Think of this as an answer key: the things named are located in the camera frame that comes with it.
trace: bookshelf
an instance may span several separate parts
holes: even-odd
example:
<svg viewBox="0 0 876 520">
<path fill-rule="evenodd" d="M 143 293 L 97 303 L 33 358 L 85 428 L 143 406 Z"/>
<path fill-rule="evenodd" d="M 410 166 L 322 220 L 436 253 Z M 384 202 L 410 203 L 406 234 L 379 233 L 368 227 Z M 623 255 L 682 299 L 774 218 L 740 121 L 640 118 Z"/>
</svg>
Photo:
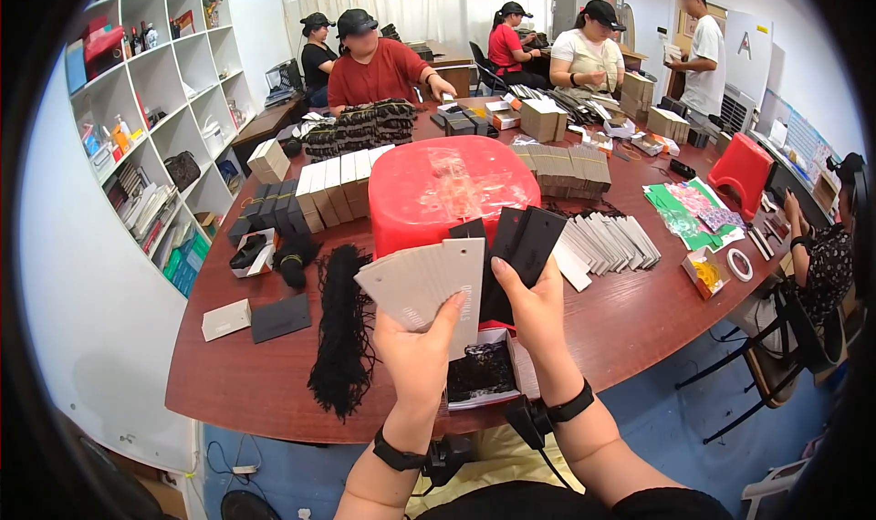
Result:
<svg viewBox="0 0 876 520">
<path fill-rule="evenodd" d="M 182 151 L 190 152 L 200 169 L 200 176 L 183 191 L 175 192 L 159 211 L 162 224 L 154 230 L 148 244 L 142 237 L 137 241 L 127 230 L 119 215 L 124 209 L 116 212 L 120 230 L 137 241 L 137 247 L 158 272 L 167 265 L 174 240 L 172 231 L 178 226 L 189 225 L 202 242 L 211 244 L 211 237 L 201 229 L 194 215 L 213 212 L 224 218 L 228 213 L 243 185 L 242 169 L 230 144 L 257 111 L 242 73 L 229 0 L 222 0 L 217 6 L 218 24 L 212 29 L 209 27 L 212 21 L 205 17 L 204 1 L 94 0 L 82 11 L 77 24 L 81 27 L 73 29 L 82 32 L 90 22 L 105 17 L 109 26 L 124 26 L 129 38 L 131 27 L 141 30 L 140 22 L 151 23 L 158 32 L 158 46 L 131 57 L 122 54 L 109 69 L 69 97 L 73 120 L 80 130 L 86 120 L 112 130 L 115 117 L 120 115 L 133 134 L 142 131 L 117 161 L 100 168 L 89 165 L 95 185 L 104 188 L 108 202 L 115 200 L 117 205 L 117 188 L 111 197 L 109 191 L 121 182 L 121 174 L 129 167 L 139 169 L 156 186 L 173 186 L 164 161 Z M 190 10 L 193 31 L 181 32 L 180 38 L 172 39 L 168 18 Z M 228 106 L 230 100 L 243 112 L 243 122 L 235 122 Z M 166 115 L 150 127 L 144 111 L 158 109 Z M 218 141 L 207 141 L 202 131 L 213 122 L 218 124 L 221 137 Z M 84 145 L 82 154 L 89 162 L 93 160 Z M 225 181 L 229 168 L 241 177 L 231 181 L 232 187 Z M 177 290 L 176 285 L 167 279 L 166 282 Z"/>
</svg>

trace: blue floor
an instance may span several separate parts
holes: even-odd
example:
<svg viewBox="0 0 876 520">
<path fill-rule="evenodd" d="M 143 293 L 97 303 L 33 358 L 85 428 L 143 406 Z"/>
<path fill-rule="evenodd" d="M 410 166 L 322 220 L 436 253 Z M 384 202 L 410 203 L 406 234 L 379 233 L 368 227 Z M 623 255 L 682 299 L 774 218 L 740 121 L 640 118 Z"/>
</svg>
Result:
<svg viewBox="0 0 876 520">
<path fill-rule="evenodd" d="M 731 326 L 719 323 L 714 335 Z M 720 344 L 700 336 L 651 369 L 599 394 L 618 421 L 630 447 L 677 482 L 715 496 L 734 516 L 745 484 L 760 481 L 767 470 L 800 459 L 803 446 L 822 432 L 831 396 L 815 388 L 804 372 L 794 396 L 778 410 L 764 408 L 723 439 L 703 446 L 710 436 L 758 400 L 757 390 L 743 394 L 751 383 L 745 361 L 738 359 L 681 391 L 673 384 L 717 361 L 738 343 Z M 240 433 L 205 428 L 205 441 L 218 441 L 228 462 L 234 461 Z M 268 502 L 284 520 L 310 509 L 313 520 L 334 515 L 347 472 L 365 446 L 314 448 L 256 438 L 264 461 L 254 477 Z M 214 467 L 221 465 L 218 448 L 210 452 Z M 252 441 L 244 440 L 239 465 L 257 460 Z M 208 471 L 205 503 L 210 520 L 218 520 L 227 475 Z M 248 489 L 231 482 L 231 489 Z"/>
</svg>

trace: white t-shirt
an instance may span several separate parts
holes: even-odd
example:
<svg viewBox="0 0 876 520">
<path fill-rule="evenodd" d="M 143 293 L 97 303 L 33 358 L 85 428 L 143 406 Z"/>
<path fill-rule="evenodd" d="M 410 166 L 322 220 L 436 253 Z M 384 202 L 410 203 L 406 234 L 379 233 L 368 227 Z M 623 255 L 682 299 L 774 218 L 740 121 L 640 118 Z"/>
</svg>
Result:
<svg viewBox="0 0 876 520">
<path fill-rule="evenodd" d="M 558 60 L 565 60 L 566 62 L 571 62 L 575 59 L 575 36 L 582 39 L 596 54 L 602 54 L 603 50 L 613 51 L 618 55 L 617 66 L 619 68 L 624 67 L 624 55 L 620 53 L 620 47 L 617 43 L 612 41 L 611 39 L 607 39 L 601 43 L 593 43 L 589 39 L 587 39 L 586 35 L 581 32 L 580 28 L 575 28 L 575 30 L 564 31 L 559 36 L 557 36 L 556 41 L 553 42 L 553 47 L 550 50 L 550 57 L 556 58 Z"/>
<path fill-rule="evenodd" d="M 700 18 L 696 23 L 688 62 L 693 62 L 697 58 L 713 60 L 717 63 L 717 69 L 712 72 L 687 70 L 684 94 L 679 101 L 701 114 L 720 115 L 721 100 L 724 99 L 727 58 L 724 50 L 724 35 L 721 34 L 721 29 L 711 15 Z"/>
</svg>

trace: beige vest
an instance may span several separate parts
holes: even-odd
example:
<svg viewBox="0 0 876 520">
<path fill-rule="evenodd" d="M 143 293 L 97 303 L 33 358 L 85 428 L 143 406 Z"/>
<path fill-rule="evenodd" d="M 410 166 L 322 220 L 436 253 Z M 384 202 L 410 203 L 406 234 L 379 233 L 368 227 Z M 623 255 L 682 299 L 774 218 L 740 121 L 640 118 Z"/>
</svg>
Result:
<svg viewBox="0 0 876 520">
<path fill-rule="evenodd" d="M 617 44 L 603 42 L 602 51 L 597 52 L 590 44 L 585 43 L 581 36 L 575 36 L 575 57 L 568 67 L 569 73 L 605 72 L 605 81 L 601 85 L 583 85 L 581 87 L 558 87 L 556 90 L 577 99 L 588 99 L 599 91 L 614 92 L 618 86 L 618 52 Z"/>
</svg>

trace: fingernail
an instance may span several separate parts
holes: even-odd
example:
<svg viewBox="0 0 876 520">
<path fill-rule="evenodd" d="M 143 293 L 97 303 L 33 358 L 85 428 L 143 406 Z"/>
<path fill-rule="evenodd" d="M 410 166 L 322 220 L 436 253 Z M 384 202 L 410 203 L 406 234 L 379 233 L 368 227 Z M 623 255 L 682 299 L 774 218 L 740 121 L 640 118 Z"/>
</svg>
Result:
<svg viewBox="0 0 876 520">
<path fill-rule="evenodd" d="M 501 273 L 508 267 L 508 264 L 505 262 L 505 260 L 495 255 L 490 260 L 490 266 L 492 266 L 493 270 L 497 273 Z"/>
<path fill-rule="evenodd" d="M 459 291 L 453 296 L 450 296 L 450 302 L 456 307 L 462 307 L 465 303 L 465 292 Z"/>
</svg>

